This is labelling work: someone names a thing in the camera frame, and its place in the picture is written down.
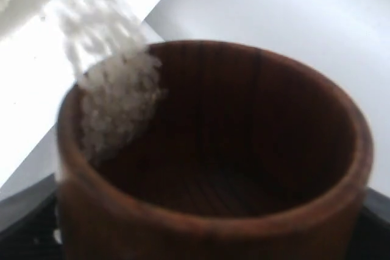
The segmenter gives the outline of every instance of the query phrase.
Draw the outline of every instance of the wooden cup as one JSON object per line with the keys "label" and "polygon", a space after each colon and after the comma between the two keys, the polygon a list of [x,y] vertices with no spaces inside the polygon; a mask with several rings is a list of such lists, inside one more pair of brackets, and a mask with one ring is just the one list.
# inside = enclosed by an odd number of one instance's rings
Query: wooden cup
{"label": "wooden cup", "polygon": [[168,89],[147,132],[93,169],[80,90],[58,117],[67,260],[344,259],[372,165],[348,95],[240,44],[153,44]]}

